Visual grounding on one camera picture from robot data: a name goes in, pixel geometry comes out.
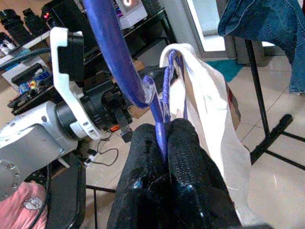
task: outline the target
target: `metal rod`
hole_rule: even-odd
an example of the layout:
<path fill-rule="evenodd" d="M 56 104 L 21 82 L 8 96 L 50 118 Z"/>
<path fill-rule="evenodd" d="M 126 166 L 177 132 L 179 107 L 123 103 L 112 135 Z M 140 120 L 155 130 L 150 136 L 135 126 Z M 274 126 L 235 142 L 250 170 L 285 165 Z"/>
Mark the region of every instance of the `metal rod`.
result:
<path fill-rule="evenodd" d="M 266 150 L 272 145 L 273 142 L 284 132 L 284 130 L 292 123 L 293 119 L 290 114 L 284 115 L 281 118 L 280 123 L 271 131 L 268 137 L 251 152 L 252 165 L 260 158 L 260 156 L 266 152 Z"/>
<path fill-rule="evenodd" d="M 268 137 L 270 135 L 270 130 L 269 130 L 269 125 L 268 125 L 268 120 L 267 120 L 266 109 L 265 109 L 265 105 L 264 105 L 263 92 L 262 92 L 261 83 L 259 80 L 259 75 L 258 75 L 258 70 L 257 70 L 257 65 L 256 65 L 256 60 L 255 60 L 255 54 L 254 54 L 254 50 L 253 50 L 253 44 L 252 44 L 251 40 L 245 40 L 245 43 L 246 43 L 246 48 L 247 48 L 247 52 L 248 52 L 248 56 L 249 56 L 249 60 L 250 60 L 252 77 L 253 77 L 256 96 L 257 96 L 257 100 L 258 100 L 259 111 L 261 113 L 261 117 L 262 117 L 262 121 L 263 121 L 264 132 L 265 132 L 265 136 Z"/>
<path fill-rule="evenodd" d="M 301 141 L 301 142 L 305 142 L 305 138 L 300 137 L 300 136 L 297 136 L 297 135 L 294 135 L 294 134 L 291 134 L 291 133 L 288 133 L 288 132 L 286 132 L 286 131 L 284 131 L 284 132 L 282 133 L 282 135 L 285 135 L 285 136 L 288 136 L 288 137 L 292 137 L 292 138 L 294 138 L 294 139 L 296 139 L 296 140 L 299 140 L 299 141 Z"/>
<path fill-rule="evenodd" d="M 278 154 L 276 154 L 276 153 L 274 153 L 274 152 L 271 152 L 271 151 L 269 151 L 269 150 L 265 150 L 265 152 L 266 152 L 267 154 L 271 155 L 271 156 L 274 156 L 274 157 L 276 157 L 276 158 L 282 160 L 282 161 L 285 161 L 286 163 L 289 163 L 289 164 L 291 164 L 291 165 L 293 165 L 293 166 L 295 166 L 295 167 L 297 167 L 297 168 L 300 168 L 301 170 L 305 170 L 305 166 L 303 166 L 303 165 L 301 165 L 301 164 L 299 164 L 299 163 L 297 163 L 297 162 L 295 162 L 295 161 L 292 161 L 292 160 L 290 160 L 290 159 L 288 159 L 288 158 L 286 158 L 286 157 L 283 157 L 283 156 L 281 156 L 281 155 L 278 155 Z"/>
<path fill-rule="evenodd" d="M 94 195 L 94 221 L 95 221 L 95 229 L 98 228 L 97 226 L 97 201 L 96 201 L 96 190 L 93 190 Z"/>
<path fill-rule="evenodd" d="M 175 33 L 173 32 L 172 26 L 169 23 L 169 20 L 168 20 L 167 16 L 161 20 L 161 24 L 162 24 L 162 26 L 164 28 L 165 34 L 168 37 L 170 43 L 171 44 L 172 43 L 177 43 L 177 39 L 176 39 Z"/>
<path fill-rule="evenodd" d="M 92 186 L 92 185 L 86 185 L 86 188 L 97 190 L 97 191 L 102 191 L 102 192 L 110 192 L 110 193 L 116 192 L 116 190 L 114 190 L 114 189 L 109 189 L 109 188 L 105 188 L 105 187 L 97 187 L 97 186 Z"/>

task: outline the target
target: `denim jeans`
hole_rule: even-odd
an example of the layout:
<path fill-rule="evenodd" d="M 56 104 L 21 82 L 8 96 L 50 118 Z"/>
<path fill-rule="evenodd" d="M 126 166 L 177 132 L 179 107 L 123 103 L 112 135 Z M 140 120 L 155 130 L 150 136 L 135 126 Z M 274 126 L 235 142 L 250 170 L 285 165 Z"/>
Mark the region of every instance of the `denim jeans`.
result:
<path fill-rule="evenodd" d="M 305 93 L 305 17 L 297 0 L 229 0 L 218 32 L 282 48 L 292 66 L 289 91 Z"/>

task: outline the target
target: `canvas bag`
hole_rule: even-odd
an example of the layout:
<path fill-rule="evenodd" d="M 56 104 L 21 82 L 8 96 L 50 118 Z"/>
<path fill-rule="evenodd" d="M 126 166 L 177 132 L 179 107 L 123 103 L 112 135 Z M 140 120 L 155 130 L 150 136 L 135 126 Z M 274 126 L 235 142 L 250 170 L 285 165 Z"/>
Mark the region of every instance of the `canvas bag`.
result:
<path fill-rule="evenodd" d="M 183 57 L 184 69 L 174 63 L 178 79 L 170 88 L 171 119 L 183 118 L 186 100 L 187 119 L 195 127 L 201 147 L 220 170 L 241 224 L 262 223 L 247 203 L 250 154 L 236 135 L 224 77 L 201 61 L 189 44 L 168 45 L 161 54 L 160 67 L 168 66 L 172 50 Z"/>

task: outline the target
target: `red light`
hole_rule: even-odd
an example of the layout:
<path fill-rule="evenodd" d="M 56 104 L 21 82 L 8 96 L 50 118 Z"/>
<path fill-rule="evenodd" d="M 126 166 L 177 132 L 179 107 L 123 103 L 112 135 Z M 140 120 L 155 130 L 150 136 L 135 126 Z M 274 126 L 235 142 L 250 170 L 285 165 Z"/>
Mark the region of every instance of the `red light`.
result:
<path fill-rule="evenodd" d="M 43 17 L 44 17 L 44 19 L 48 19 L 49 16 L 50 16 L 50 14 L 49 14 L 49 13 L 46 13 Z"/>

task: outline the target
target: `black cable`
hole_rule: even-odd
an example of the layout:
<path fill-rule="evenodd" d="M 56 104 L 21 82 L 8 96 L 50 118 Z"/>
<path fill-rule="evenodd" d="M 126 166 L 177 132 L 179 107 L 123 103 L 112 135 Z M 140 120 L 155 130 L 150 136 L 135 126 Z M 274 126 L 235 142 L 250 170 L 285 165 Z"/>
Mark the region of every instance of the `black cable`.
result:
<path fill-rule="evenodd" d="M 30 52 L 27 52 L 23 55 L 20 55 L 14 59 L 11 59 L 3 64 L 0 65 L 0 71 L 6 69 L 6 68 L 9 68 L 11 67 L 12 65 L 16 64 L 16 63 L 20 63 L 32 56 L 38 56 L 40 54 L 43 54 L 43 53 L 48 53 L 48 52 L 51 52 L 51 49 L 50 48 L 42 48 L 42 49 L 36 49 L 36 50 L 33 50 L 33 51 L 30 51 Z"/>
<path fill-rule="evenodd" d="M 117 148 L 107 149 L 104 152 L 100 152 L 100 144 L 101 144 L 101 142 L 108 142 L 110 140 L 110 138 L 112 137 L 112 135 L 113 135 L 113 132 L 111 132 L 108 137 L 102 138 L 99 141 L 99 143 L 97 144 L 97 147 L 96 147 L 96 152 L 98 152 L 100 155 L 103 155 L 103 154 L 105 154 L 105 153 L 107 153 L 107 152 L 109 152 L 111 150 L 115 150 L 116 151 L 116 156 L 115 156 L 114 161 L 112 163 L 110 163 L 110 164 L 105 164 L 103 162 L 95 162 L 95 161 L 91 161 L 91 163 L 110 167 L 110 166 L 112 166 L 117 161 L 117 159 L 119 157 L 119 150 Z"/>
<path fill-rule="evenodd" d="M 49 199 L 50 199 L 50 186 L 51 186 L 51 170 L 52 170 L 52 165 L 51 163 L 48 164 L 47 166 L 47 182 L 46 182 L 46 198 L 44 199 L 44 202 L 41 206 L 41 208 L 39 209 L 34 221 L 30 224 L 30 227 L 29 229 L 32 229 L 35 224 L 37 223 L 38 219 L 40 218 L 43 210 L 45 209 L 47 203 L 49 202 Z"/>
<path fill-rule="evenodd" d="M 103 163 L 103 162 L 95 162 L 95 161 L 91 161 L 91 163 L 94 163 L 94 164 L 98 164 L 98 165 L 103 165 L 103 166 L 107 166 L 107 167 L 110 167 L 110 166 L 112 166 L 116 161 L 117 161 L 117 159 L 118 159 L 118 157 L 119 157 L 119 150 L 117 149 L 117 148 L 112 148 L 112 149 L 107 149 L 106 151 L 104 151 L 104 152 L 98 152 L 100 155 L 103 155 L 103 154 L 105 154 L 105 153 L 107 153 L 107 152 L 109 152 L 109 151 L 111 151 L 111 150 L 115 150 L 116 151 L 116 156 L 115 156 L 115 159 L 113 160 L 113 162 L 112 163 L 110 163 L 110 164 L 105 164 L 105 163 Z"/>

